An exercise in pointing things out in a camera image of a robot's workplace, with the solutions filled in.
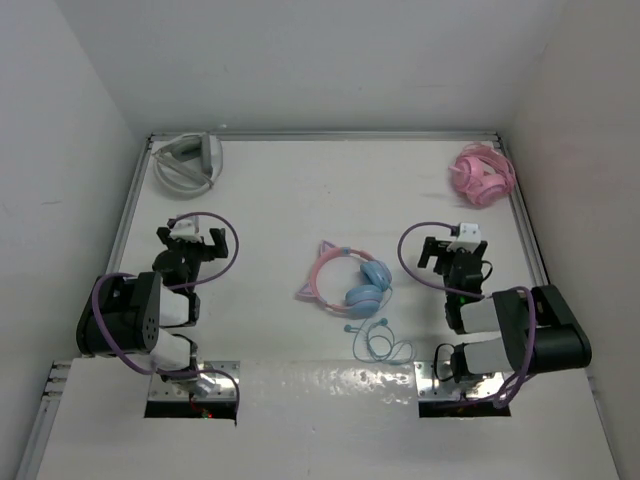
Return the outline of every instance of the blue and pink headphones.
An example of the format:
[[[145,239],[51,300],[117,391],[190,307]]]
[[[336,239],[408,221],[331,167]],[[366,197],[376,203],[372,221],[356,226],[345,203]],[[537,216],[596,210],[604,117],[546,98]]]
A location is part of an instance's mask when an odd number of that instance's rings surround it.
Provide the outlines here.
[[[318,272],[329,260],[337,257],[356,255],[364,260],[360,271],[370,282],[349,290],[345,295],[344,305],[327,302],[318,292]],[[368,318],[374,315],[382,305],[384,292],[391,290],[391,272],[389,268],[376,260],[373,255],[350,247],[336,247],[332,243],[323,241],[320,244],[320,256],[311,268],[309,281],[298,292],[298,297],[315,298],[326,308],[337,313],[348,314],[358,318]]]

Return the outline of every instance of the white table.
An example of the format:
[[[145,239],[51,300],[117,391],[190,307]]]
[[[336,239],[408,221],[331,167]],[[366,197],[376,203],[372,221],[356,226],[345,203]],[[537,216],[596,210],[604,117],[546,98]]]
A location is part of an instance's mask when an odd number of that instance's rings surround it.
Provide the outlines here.
[[[213,211],[238,230],[236,265],[198,287],[201,317],[183,333],[204,358],[241,361],[239,425],[145,419],[147,379],[115,359],[76,360],[40,479],[617,478],[583,371],[536,378],[511,418],[419,419],[410,366],[354,362],[345,320],[294,299],[321,240],[367,250],[394,277],[384,316],[427,359],[437,343],[461,340],[444,320],[444,294],[400,268],[395,248],[409,225],[479,223],[495,267],[486,291],[543,276],[516,197],[478,210],[451,189],[447,166],[468,141],[345,138],[225,141],[219,183],[189,201],[167,195],[142,164],[112,268],[149,270],[163,249],[156,228],[179,213]],[[410,264],[426,235],[447,232],[412,234]],[[203,265],[201,276],[224,262]],[[345,258],[327,265],[319,287],[339,302],[360,281],[357,262]]]

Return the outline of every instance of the gray headphones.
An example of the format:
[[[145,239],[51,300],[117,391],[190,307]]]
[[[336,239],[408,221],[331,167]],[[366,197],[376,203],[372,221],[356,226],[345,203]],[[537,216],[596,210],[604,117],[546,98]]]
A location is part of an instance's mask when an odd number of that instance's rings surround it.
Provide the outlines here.
[[[222,144],[208,133],[187,133],[171,140],[153,154],[154,172],[168,190],[184,198],[194,198],[211,188],[222,172]],[[200,158],[200,171],[183,163]],[[165,169],[178,175],[168,175]],[[183,177],[187,182],[178,181]]]

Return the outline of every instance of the cat ear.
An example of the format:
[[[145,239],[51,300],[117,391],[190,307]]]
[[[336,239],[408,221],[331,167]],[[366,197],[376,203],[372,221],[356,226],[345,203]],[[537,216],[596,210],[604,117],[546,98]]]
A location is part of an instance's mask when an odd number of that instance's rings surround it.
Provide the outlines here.
[[[336,248],[336,246],[331,243],[323,240],[320,242],[320,255],[324,254],[327,250],[331,250],[332,248]]]
[[[304,298],[316,298],[316,296],[311,291],[311,284],[309,282],[305,283],[304,286],[296,292],[296,296]]]

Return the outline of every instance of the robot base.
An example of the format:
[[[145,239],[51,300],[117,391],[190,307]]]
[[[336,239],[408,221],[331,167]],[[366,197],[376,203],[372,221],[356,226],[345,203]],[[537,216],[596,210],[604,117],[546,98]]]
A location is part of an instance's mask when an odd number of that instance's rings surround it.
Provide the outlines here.
[[[449,362],[438,362],[440,378],[451,373]],[[476,400],[493,395],[504,382],[501,373],[484,375],[456,383],[440,381],[434,372],[433,362],[414,362],[420,418],[434,417],[510,417],[509,407],[496,409],[491,400],[480,401],[468,407],[447,408],[460,400]]]
[[[198,369],[215,368],[231,375],[240,384],[240,362],[198,363]],[[197,393],[191,394],[186,387]],[[146,418],[235,418],[236,390],[228,378],[200,374],[192,385],[164,382],[160,375],[151,377]]]

